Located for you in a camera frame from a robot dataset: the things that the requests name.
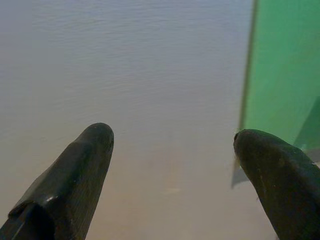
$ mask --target green panel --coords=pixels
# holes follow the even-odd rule
[[[306,126],[320,128],[320,1],[258,0],[255,9],[240,127],[320,147],[320,129]]]

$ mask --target white surface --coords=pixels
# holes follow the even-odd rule
[[[88,240],[274,239],[251,184],[231,189],[251,0],[31,6],[0,3],[1,223],[105,122],[115,148]]]

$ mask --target green object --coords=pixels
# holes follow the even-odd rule
[[[319,148],[320,2],[258,0],[254,15],[240,128]]]

